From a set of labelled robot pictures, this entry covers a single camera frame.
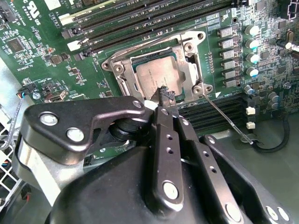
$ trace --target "motherboard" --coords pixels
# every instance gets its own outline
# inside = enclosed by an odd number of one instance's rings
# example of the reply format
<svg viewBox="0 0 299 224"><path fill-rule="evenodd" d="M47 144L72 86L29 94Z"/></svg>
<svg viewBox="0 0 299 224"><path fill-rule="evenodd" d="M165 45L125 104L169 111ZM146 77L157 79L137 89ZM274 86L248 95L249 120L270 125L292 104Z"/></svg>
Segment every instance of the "motherboard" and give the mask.
<svg viewBox="0 0 299 224"><path fill-rule="evenodd" d="M34 103L161 86L198 135L299 110L297 0L0 0L0 56Z"/></svg>

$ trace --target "dimm slot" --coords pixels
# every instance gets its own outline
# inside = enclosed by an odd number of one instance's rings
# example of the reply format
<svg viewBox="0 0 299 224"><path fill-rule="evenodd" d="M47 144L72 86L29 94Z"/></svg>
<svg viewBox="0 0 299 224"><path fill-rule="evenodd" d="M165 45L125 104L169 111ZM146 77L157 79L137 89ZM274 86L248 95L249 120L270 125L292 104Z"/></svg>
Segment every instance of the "dimm slot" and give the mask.
<svg viewBox="0 0 299 224"><path fill-rule="evenodd" d="M93 44L92 42L98 42L98 41L104 42L104 41L107 41L107 40L111 39L111 36L121 35L121 33L125 32L125 31L136 32L136 31L141 30L143 32L148 32L152 29L159 29L159 28L161 28L165 25L168 25L168 23L170 23L173 20L173 18L174 19L178 18L177 21L180 22L182 20L185 20L185 19L188 19L190 17L196 16L200 13L203 13L204 11L210 11L210 8L212 8L212 7L207 9L207 8L204 8L204 6L207 5L208 3L211 3L211 2L214 2L214 1L213 0L206 0L206 1L203 1L203 2L200 2L200 3L188 6L187 8L180 8L178 10L175 10L175 11L171 12L171 13L163 14L162 16L158 16L156 18L152 18L150 20L147 20L147 21L144 21L144 22L141 22L141 23L138 23L138 24L134 24L134 25L122 28L122 29L118 29L118 30L113 31L113 32L103 31L103 34L102 33L96 33L96 34L88 35L84 39L89 39L86 43L88 45L91 45L91 44ZM231 2L230 0L224 0L224 3L218 4L214 7L215 8L221 7L222 5L225 5L226 3L230 3L230 2Z"/></svg>
<svg viewBox="0 0 299 224"><path fill-rule="evenodd" d="M231 7L228 7L227 5L221 5L220 7L219 6L213 6L213 7L209 7L209 11L211 10L212 11L211 14L214 14L214 13L220 12L224 9L230 9L230 8ZM207 12L206 11L201 12L200 14L198 14L199 16L196 16L196 17L193 17L193 18L190 18L190 19L186 19L186 18L181 19L181 17L174 18L171 21L171 23L168 22L166 24L163 24L164 27L160 27L159 29L171 30L172 27L170 27L170 25L175 24L175 26L177 27L177 26L183 25L185 23L192 22L193 20L201 19L202 16L205 13L207 13ZM90 49L88 49L86 52L84 52L84 55L88 56L89 54L98 53L98 52L102 51L103 49L111 47L111 45L122 44L122 43L127 42L128 40L131 40L132 38L135 38L135 37L139 37L139 36L143 35L142 38L145 38L145 37L157 32L157 31L159 32L159 30L153 30L153 31L148 32L149 29L135 31L133 34L124 35L124 36L116 38L116 39L112 39L112 40L109 40L109 41L106 41L106 42L101 42L101 43L95 44Z"/></svg>

